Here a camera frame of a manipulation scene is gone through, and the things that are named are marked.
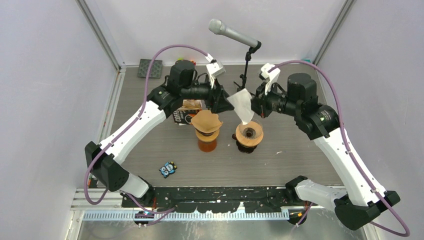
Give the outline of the white paper coffee filter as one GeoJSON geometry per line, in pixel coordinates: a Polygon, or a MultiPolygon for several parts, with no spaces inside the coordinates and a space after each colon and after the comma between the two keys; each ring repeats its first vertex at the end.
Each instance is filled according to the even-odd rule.
{"type": "Polygon", "coordinates": [[[252,98],[250,92],[245,88],[227,98],[228,102],[234,107],[233,110],[240,118],[242,125],[247,125],[254,117],[252,98]]]}

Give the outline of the clear glass dripper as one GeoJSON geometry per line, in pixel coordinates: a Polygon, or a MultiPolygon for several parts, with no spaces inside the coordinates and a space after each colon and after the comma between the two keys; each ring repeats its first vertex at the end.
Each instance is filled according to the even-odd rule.
{"type": "Polygon", "coordinates": [[[252,119],[247,124],[240,124],[238,132],[242,137],[250,140],[255,140],[261,137],[264,133],[263,126],[260,121],[252,119]]]}

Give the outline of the brown paper coffee filter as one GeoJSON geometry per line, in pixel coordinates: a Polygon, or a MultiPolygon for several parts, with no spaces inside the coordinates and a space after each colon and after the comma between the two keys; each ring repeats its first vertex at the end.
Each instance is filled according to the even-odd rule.
{"type": "Polygon", "coordinates": [[[219,120],[219,115],[210,110],[199,111],[192,119],[194,128],[202,133],[210,134],[217,131],[223,123],[219,120]]]}

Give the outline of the wooden ring collar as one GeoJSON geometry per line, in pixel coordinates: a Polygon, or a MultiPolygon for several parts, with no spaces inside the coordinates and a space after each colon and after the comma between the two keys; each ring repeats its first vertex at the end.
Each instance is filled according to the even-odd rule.
{"type": "Polygon", "coordinates": [[[247,138],[244,138],[244,137],[242,137],[241,136],[241,134],[239,133],[239,125],[236,127],[236,130],[235,130],[235,136],[236,136],[236,138],[237,138],[237,140],[242,144],[242,145],[244,145],[244,146],[246,146],[246,147],[253,147],[253,146],[256,146],[256,145],[259,145],[261,142],[262,142],[262,140],[263,140],[263,138],[264,138],[264,133],[263,133],[263,135],[262,136],[260,136],[259,138],[257,138],[257,139],[247,139],[247,138]]]}

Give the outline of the orange glass carafe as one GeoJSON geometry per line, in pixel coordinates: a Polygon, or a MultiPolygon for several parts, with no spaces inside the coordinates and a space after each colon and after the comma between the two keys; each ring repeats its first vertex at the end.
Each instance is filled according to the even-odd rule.
{"type": "Polygon", "coordinates": [[[217,140],[205,142],[202,140],[197,141],[198,148],[205,153],[212,152],[217,147],[217,140]]]}

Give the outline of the brown plastic dripper with handle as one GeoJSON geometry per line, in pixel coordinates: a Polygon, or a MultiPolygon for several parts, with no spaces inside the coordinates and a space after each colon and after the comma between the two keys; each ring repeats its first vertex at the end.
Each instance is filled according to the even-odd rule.
{"type": "Polygon", "coordinates": [[[236,146],[241,153],[251,154],[258,147],[258,145],[255,145],[255,146],[244,146],[244,145],[242,145],[237,140],[235,134],[232,135],[232,139],[234,139],[236,141],[236,146]]]}

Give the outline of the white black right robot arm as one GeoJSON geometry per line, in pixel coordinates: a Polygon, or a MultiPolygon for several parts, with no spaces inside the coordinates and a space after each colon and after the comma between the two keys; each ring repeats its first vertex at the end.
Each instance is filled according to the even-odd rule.
{"type": "Polygon", "coordinates": [[[291,74],[286,89],[278,83],[263,82],[251,104],[262,118],[272,112],[293,117],[299,130],[324,153],[344,185],[343,190],[335,189],[297,176],[285,185],[285,198],[291,205],[315,203],[334,212],[348,229],[357,230],[400,201],[397,192],[386,190],[366,169],[341,128],[337,112],[318,102],[317,83],[310,75],[291,74]]]}

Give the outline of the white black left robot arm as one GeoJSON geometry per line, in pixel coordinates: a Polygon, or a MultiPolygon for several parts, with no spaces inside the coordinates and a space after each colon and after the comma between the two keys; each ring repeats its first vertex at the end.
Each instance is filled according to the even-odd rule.
{"type": "Polygon", "coordinates": [[[204,82],[198,82],[195,64],[177,61],[160,86],[154,88],[141,105],[117,131],[101,143],[89,142],[85,148],[88,173],[93,174],[109,191],[122,191],[134,197],[141,207],[153,202],[150,185],[122,167],[132,149],[157,125],[166,120],[184,100],[202,100],[212,113],[233,110],[228,93],[217,77],[225,73],[224,66],[213,60],[206,65],[204,82]]]}

